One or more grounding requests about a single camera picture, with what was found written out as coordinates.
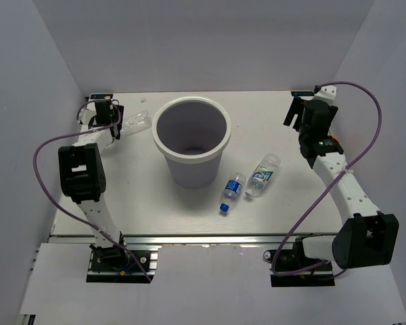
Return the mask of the clear unlabelled plastic bottle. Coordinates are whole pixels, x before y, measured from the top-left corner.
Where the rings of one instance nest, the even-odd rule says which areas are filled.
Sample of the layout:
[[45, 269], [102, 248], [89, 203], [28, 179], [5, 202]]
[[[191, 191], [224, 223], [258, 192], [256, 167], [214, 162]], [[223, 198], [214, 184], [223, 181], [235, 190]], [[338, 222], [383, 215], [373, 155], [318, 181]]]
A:
[[147, 110], [123, 119], [122, 132], [125, 135], [139, 133], [152, 127], [152, 118]]

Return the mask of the green label water bottle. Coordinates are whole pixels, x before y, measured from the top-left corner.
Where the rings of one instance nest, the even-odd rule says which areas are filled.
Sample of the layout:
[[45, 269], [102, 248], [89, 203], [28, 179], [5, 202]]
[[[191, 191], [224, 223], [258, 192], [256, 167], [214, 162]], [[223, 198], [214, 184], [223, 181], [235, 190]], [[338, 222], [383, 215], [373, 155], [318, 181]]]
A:
[[260, 196], [280, 164], [281, 159], [277, 155], [267, 154], [249, 177], [245, 195], [250, 199]]

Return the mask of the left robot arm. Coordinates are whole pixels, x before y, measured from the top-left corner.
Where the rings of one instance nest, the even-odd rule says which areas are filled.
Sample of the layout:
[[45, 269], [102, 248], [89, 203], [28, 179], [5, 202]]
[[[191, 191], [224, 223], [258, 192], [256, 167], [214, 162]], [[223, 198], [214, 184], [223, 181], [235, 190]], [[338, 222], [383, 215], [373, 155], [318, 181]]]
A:
[[124, 108], [111, 99], [90, 101], [95, 105], [91, 116], [82, 112], [77, 118], [88, 133], [71, 146], [58, 150], [60, 185], [65, 196], [82, 211], [95, 236], [95, 248], [112, 248], [124, 244], [121, 231], [114, 224], [104, 193], [107, 181], [102, 152], [120, 139]]

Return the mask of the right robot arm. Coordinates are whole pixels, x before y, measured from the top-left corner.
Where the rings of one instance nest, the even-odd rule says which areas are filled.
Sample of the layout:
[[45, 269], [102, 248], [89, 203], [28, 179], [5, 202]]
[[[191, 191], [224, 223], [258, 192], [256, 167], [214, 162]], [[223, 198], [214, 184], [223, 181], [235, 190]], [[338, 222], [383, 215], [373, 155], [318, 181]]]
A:
[[334, 261], [342, 269], [387, 265], [397, 239], [397, 218], [371, 201], [348, 170], [341, 145], [329, 134], [337, 111], [324, 101], [295, 97], [284, 121], [298, 132], [300, 153], [329, 188], [342, 220], [335, 236], [297, 241], [292, 261], [301, 270], [309, 269], [317, 259]]

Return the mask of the white plastic bin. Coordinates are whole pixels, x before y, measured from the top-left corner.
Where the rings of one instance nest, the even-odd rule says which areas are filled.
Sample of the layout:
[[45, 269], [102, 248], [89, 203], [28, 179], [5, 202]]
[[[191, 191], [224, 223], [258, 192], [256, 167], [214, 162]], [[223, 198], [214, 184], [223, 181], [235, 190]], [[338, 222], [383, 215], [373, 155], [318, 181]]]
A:
[[203, 188], [217, 176], [231, 137], [231, 119], [222, 105], [208, 98], [177, 98], [155, 114], [152, 136], [174, 181], [184, 188]]

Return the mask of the black XDOF sticker right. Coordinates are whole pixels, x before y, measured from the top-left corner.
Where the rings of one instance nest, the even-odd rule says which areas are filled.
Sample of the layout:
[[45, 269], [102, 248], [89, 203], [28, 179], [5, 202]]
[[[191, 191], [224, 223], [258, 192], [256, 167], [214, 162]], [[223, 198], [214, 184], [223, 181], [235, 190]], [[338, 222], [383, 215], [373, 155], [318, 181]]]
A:
[[292, 97], [313, 97], [313, 91], [291, 91]]

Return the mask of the black xdof sticker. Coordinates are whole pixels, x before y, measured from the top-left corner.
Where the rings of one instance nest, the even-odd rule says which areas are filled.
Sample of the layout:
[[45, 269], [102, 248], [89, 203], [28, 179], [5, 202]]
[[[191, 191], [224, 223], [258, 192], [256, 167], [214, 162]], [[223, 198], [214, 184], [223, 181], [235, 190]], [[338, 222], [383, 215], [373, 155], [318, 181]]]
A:
[[313, 97], [313, 91], [291, 91], [292, 97]]
[[90, 95], [90, 100], [111, 100], [113, 98], [112, 93], [92, 93]]

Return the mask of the black XDOF sticker left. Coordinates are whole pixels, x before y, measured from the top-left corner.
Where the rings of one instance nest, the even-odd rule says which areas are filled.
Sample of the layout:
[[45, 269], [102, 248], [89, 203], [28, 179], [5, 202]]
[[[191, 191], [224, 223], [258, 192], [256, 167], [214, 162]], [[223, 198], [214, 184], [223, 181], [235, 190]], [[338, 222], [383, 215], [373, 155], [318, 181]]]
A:
[[92, 93], [90, 95], [90, 100], [111, 100], [113, 98], [112, 93]]

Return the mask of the orange juice bottle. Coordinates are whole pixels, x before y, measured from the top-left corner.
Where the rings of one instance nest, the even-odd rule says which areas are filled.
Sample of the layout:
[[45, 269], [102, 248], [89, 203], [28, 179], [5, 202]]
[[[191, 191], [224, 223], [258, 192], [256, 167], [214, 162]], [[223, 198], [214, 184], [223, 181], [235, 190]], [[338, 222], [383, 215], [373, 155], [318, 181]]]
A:
[[340, 143], [340, 140], [335, 135], [330, 134], [329, 136]]

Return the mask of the blue label water bottle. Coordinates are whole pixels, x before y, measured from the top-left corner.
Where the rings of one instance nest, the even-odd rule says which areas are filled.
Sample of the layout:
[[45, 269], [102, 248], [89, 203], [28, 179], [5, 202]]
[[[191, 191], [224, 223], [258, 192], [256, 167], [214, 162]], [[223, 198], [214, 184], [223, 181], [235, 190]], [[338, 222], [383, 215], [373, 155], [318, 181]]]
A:
[[245, 182], [246, 178], [241, 173], [233, 173], [229, 176], [227, 184], [221, 194], [220, 212], [228, 214], [228, 212], [232, 210], [240, 198]]

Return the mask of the front aluminium rail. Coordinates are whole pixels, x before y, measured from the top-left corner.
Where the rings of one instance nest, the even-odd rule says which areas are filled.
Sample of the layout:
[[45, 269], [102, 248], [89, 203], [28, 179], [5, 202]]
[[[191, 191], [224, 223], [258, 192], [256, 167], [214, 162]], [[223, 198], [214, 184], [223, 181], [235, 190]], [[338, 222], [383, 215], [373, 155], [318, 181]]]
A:
[[[131, 244], [273, 244], [281, 242], [284, 235], [281, 234], [258, 234], [258, 235], [129, 235], [125, 236], [125, 242]], [[94, 236], [90, 235], [52, 235], [48, 243], [72, 243], [91, 244], [95, 242]]]

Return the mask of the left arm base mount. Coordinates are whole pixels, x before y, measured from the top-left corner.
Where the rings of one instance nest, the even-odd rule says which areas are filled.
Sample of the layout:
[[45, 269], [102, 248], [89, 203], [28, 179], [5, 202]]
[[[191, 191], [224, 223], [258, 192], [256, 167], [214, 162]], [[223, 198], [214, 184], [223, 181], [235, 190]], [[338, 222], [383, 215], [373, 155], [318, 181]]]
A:
[[104, 284], [150, 283], [135, 260], [127, 252], [116, 246], [102, 248], [91, 244], [90, 248], [91, 256], [86, 282]]

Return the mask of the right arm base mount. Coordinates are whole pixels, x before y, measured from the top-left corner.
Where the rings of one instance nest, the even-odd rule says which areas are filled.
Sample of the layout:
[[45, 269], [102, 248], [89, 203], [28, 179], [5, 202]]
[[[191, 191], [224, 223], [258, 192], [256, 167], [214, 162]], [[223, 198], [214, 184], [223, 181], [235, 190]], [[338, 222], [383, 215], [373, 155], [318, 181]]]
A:
[[319, 265], [305, 272], [297, 272], [298, 269], [307, 268], [320, 262], [318, 259], [311, 259], [305, 256], [302, 245], [303, 239], [303, 236], [296, 237], [292, 246], [287, 245], [281, 250], [275, 262], [275, 271], [286, 274], [286, 276], [276, 276], [272, 273], [272, 288], [335, 286], [331, 263]]

